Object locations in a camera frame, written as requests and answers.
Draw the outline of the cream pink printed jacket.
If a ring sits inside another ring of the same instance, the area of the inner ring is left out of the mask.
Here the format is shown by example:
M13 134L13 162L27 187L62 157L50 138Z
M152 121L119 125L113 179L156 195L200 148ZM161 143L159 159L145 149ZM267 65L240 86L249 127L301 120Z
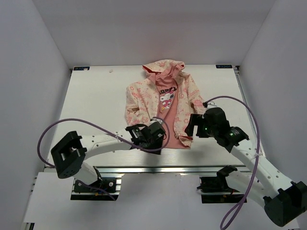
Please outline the cream pink printed jacket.
M185 129L191 114L203 114L205 108L200 90L185 63L159 60L143 65L144 80L130 84L126 89L125 118L129 126L148 125L153 117L165 120L170 134L163 144L169 149L189 149L192 137Z

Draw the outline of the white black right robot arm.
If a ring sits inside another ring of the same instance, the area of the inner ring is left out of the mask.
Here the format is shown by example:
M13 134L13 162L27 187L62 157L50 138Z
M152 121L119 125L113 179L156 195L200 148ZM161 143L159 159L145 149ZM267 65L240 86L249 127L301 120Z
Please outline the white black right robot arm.
M307 210L307 186L295 183L275 168L263 155L256 153L248 135L237 126L230 126L224 111L209 108L205 114L191 114L185 132L192 136L194 128L199 138L214 138L217 144L239 159L255 176L247 177L238 168L227 165L216 173L210 183L202 183L198 188L205 193L246 192L252 187L248 198L259 204L268 218L283 227Z

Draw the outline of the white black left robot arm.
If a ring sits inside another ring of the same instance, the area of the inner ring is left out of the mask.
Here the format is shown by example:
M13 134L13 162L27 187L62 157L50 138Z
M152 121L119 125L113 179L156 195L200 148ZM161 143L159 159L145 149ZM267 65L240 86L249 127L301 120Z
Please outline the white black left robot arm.
M60 179L73 177L90 191L101 187L99 171L85 162L88 158L118 150L140 149L160 154L166 131L158 121L128 126L115 133L84 136L76 131L67 133L52 149L51 155Z

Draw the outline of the aluminium table frame rail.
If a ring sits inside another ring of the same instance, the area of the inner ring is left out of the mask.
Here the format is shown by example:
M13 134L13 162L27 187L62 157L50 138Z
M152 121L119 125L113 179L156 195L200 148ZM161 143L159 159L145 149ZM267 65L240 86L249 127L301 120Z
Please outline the aluminium table frame rail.
M213 98L230 123L242 128L255 141L251 116L238 102L245 99L239 68L187 65L186 71L192 75L202 97ZM48 131L53 136L52 145L69 131L96 135L101 134L99 127L111 132L125 128L126 88L144 78L141 66L74 67L60 114L61 123ZM101 172L111 173L210 172L226 165L245 171L244 164L212 138L194 138L191 149L163 149L160 155L137 149L116 151L93 156L87 163Z

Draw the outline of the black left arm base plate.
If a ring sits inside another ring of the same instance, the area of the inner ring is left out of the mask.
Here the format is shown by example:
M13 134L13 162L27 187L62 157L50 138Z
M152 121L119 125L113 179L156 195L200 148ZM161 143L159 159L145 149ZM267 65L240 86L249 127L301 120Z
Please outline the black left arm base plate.
M74 180L71 200L116 201L120 192L122 176L122 174L102 174L102 182L88 186L78 180Z

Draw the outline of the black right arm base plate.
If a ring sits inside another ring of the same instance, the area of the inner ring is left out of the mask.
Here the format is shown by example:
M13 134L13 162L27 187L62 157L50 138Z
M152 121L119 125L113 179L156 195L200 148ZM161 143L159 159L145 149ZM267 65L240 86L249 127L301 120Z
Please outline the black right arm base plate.
M200 177L200 185L197 190L201 192L203 204L235 204L244 196L243 193L219 181L217 176Z

